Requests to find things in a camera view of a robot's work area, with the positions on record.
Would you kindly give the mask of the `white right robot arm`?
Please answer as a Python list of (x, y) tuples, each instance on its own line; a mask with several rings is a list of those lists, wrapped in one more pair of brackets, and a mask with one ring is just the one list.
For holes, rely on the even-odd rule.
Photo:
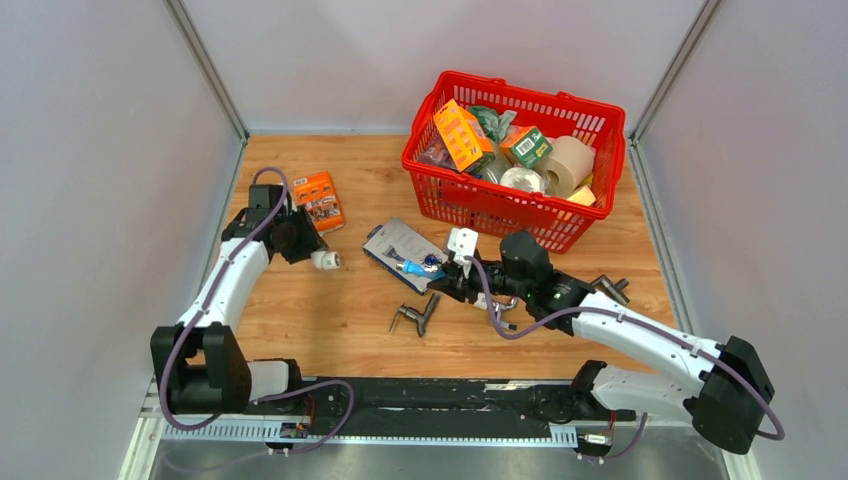
[(786, 430), (771, 407), (775, 389), (748, 341), (699, 337), (631, 310), (625, 302), (557, 268), (527, 231), (503, 238), (500, 258), (486, 261), (478, 234), (451, 230), (442, 256), (429, 255), (429, 288), (463, 303), (484, 306), (504, 339), (540, 328), (606, 345), (653, 368), (632, 372), (588, 361), (572, 381), (570, 402), (581, 417), (633, 410), (689, 421), (701, 437), (744, 455), (755, 438), (782, 441)]

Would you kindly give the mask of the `blue plastic water faucet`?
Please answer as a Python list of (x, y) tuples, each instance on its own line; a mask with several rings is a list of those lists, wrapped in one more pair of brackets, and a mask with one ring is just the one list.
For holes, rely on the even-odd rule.
[(395, 270), (409, 279), (427, 279), (430, 281), (445, 277), (442, 264), (443, 260), (439, 256), (428, 254), (418, 262), (403, 258), (396, 263)]

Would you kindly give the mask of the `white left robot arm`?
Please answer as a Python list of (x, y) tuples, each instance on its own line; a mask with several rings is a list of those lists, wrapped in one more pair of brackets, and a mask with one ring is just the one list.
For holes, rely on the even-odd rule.
[(341, 265), (309, 214), (293, 204), (283, 184), (254, 184), (248, 205), (221, 236), (213, 270), (190, 307), (172, 326), (160, 326), (150, 349), (164, 411), (171, 415), (241, 413), (260, 399), (282, 414), (306, 399), (292, 360), (246, 360), (236, 339), (239, 321), (259, 277), (274, 257), (310, 262), (319, 270)]

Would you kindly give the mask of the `white plastic pipe elbow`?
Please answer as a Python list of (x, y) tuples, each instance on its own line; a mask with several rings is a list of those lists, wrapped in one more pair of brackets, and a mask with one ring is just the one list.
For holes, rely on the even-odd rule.
[(310, 255), (310, 260), (318, 270), (336, 270), (341, 266), (341, 257), (337, 251), (314, 251)]

